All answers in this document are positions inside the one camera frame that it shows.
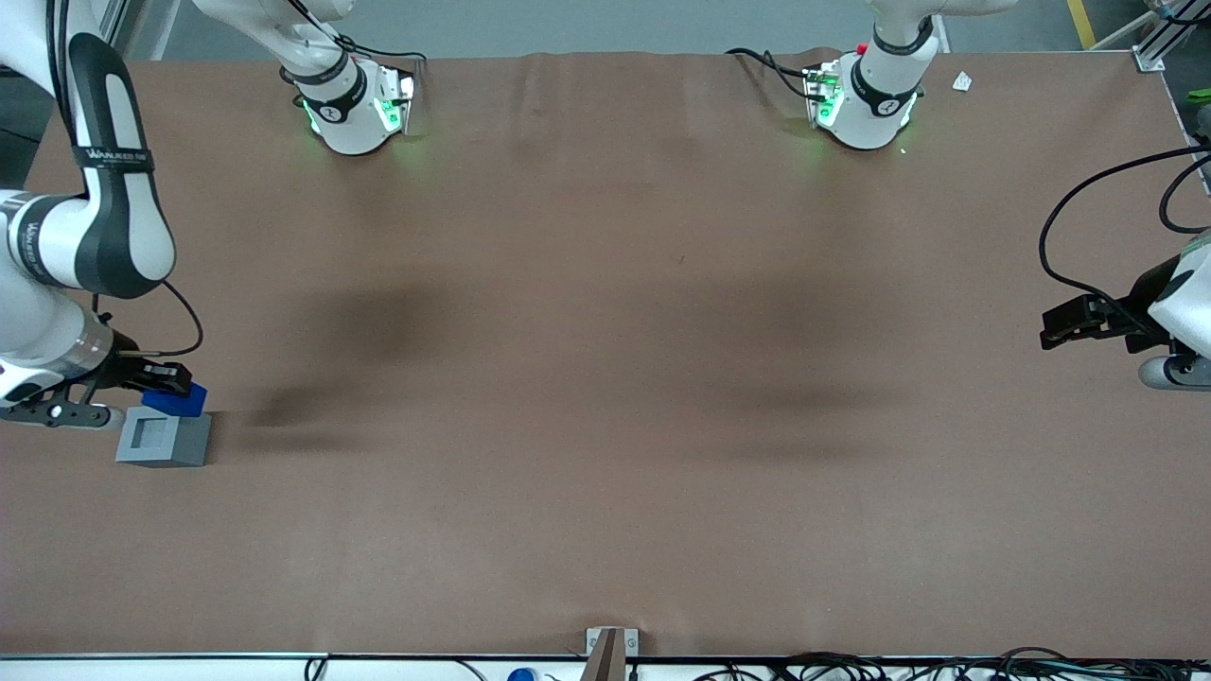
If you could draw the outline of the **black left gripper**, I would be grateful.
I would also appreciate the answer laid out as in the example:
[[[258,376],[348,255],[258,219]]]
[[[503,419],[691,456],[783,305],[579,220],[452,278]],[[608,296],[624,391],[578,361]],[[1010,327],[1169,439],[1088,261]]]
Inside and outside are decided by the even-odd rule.
[[[1173,254],[1159,267],[1142,271],[1132,288],[1117,299],[1081,294],[1051,307],[1043,313],[1041,349],[1050,351],[1072,340],[1110,338],[1123,338],[1129,354],[1170,347],[1172,334],[1150,316],[1148,309],[1167,287],[1178,262],[1178,254]]]

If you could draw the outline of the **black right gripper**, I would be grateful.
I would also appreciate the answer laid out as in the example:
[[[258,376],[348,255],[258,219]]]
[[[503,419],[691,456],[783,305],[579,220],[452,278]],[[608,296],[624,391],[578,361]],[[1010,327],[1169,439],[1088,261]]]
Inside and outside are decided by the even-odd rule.
[[[97,393],[109,389],[136,393],[165,393],[188,396],[193,374],[180,362],[147,361],[133,350],[113,350],[96,368],[71,367],[68,374],[39,393],[45,407],[103,407],[94,401]]]

